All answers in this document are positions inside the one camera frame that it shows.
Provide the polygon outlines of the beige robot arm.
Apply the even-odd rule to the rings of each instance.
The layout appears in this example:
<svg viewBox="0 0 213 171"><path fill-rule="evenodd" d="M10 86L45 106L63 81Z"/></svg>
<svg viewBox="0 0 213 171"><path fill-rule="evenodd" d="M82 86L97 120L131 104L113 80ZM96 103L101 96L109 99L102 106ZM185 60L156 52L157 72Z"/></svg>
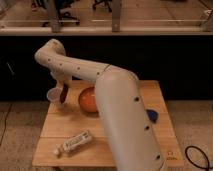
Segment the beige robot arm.
<svg viewBox="0 0 213 171"><path fill-rule="evenodd" d="M56 80L65 82L77 77L94 84L96 105L117 171L167 171L135 73L68 57L56 39L38 49L35 60Z"/></svg>

